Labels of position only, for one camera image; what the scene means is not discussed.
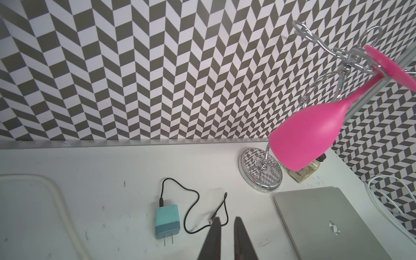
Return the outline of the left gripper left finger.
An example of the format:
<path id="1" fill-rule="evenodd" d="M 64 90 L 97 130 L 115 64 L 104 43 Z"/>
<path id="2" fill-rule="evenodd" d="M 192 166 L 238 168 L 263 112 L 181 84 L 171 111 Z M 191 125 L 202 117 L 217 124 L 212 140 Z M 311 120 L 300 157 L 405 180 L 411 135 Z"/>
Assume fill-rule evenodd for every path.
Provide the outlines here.
<path id="1" fill-rule="evenodd" d="M 220 260 L 221 259 L 221 221 L 219 217 L 213 220 L 205 242 L 201 248 L 197 260 Z"/>

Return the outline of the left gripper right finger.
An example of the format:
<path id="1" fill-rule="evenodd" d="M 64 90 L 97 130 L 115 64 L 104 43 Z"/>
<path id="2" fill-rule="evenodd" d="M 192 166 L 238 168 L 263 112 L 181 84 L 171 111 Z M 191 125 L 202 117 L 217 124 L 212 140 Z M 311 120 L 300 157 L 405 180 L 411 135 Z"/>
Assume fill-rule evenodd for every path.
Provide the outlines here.
<path id="1" fill-rule="evenodd" d="M 234 222 L 235 260 L 258 260 L 253 244 L 240 217 Z"/>

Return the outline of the teal charger adapter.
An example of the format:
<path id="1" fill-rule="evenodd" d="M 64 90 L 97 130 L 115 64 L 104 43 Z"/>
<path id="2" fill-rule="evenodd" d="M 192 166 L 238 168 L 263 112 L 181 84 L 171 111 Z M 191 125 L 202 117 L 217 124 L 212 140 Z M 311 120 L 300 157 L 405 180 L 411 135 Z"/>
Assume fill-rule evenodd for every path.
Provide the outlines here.
<path id="1" fill-rule="evenodd" d="M 164 244 L 167 237 L 173 238 L 180 232 L 179 210 L 176 204 L 162 206 L 156 209 L 154 219 L 155 238 L 163 239 Z"/>

